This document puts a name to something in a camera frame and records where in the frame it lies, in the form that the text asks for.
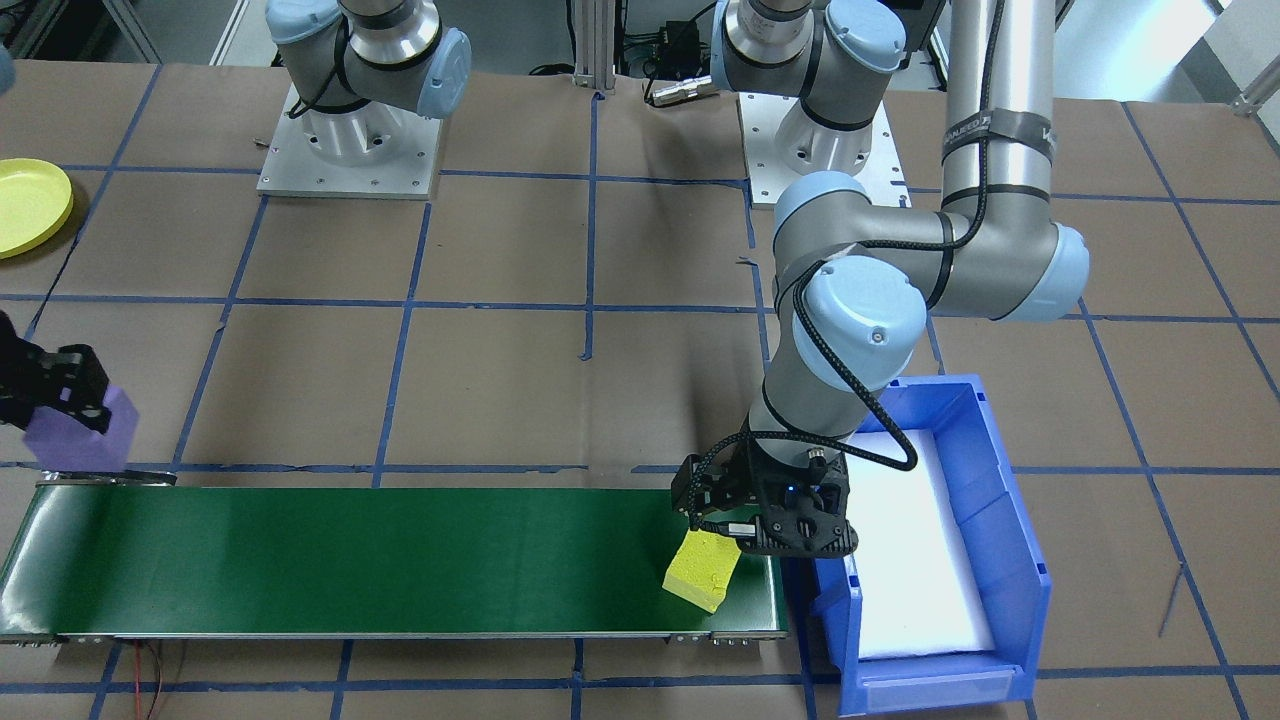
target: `yellow bowl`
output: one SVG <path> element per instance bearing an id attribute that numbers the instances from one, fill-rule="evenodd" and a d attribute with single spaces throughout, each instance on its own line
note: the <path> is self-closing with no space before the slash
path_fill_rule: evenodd
<path id="1" fill-rule="evenodd" d="M 45 242 L 72 214 L 72 181 L 44 160 L 0 160 L 0 260 Z"/>

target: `connector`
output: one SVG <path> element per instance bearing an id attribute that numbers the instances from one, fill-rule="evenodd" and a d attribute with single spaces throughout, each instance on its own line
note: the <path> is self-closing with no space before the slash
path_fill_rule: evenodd
<path id="1" fill-rule="evenodd" d="M 689 78 L 686 81 L 677 82 L 671 87 L 655 90 L 653 94 L 653 106 L 669 108 L 671 105 L 689 102 L 690 100 L 710 97 L 718 92 L 719 88 L 712 83 L 710 76 Z"/>

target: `blue plastic bin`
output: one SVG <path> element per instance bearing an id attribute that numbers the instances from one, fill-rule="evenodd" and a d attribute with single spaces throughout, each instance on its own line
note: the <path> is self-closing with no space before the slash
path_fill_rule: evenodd
<path id="1" fill-rule="evenodd" d="M 1048 615 L 1050 577 L 977 375 L 893 380 L 881 402 L 904 429 L 929 429 L 991 625 L 995 651 L 865 660 L 863 594 L 844 560 L 817 560 L 820 615 L 841 669 L 840 715 L 1028 700 Z M 860 433 L 883 432 L 869 418 Z M 858 553 L 854 553 L 856 568 Z"/>

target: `green conveyor belt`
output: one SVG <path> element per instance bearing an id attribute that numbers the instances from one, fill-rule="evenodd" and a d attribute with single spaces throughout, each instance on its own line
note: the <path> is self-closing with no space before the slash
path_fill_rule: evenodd
<path id="1" fill-rule="evenodd" d="M 666 593 L 666 491 L 46 486 L 0 641 L 780 634 L 777 562 L 714 615 Z"/>

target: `purple foam block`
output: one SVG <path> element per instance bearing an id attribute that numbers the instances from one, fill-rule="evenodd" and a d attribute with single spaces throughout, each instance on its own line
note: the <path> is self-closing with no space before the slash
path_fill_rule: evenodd
<path id="1" fill-rule="evenodd" d="M 124 391 L 106 388 L 104 405 L 111 410 L 106 434 L 97 433 L 50 407 L 36 407 L 22 442 L 45 470 L 64 473 L 118 473 L 124 469 L 138 427 L 138 411 Z"/>

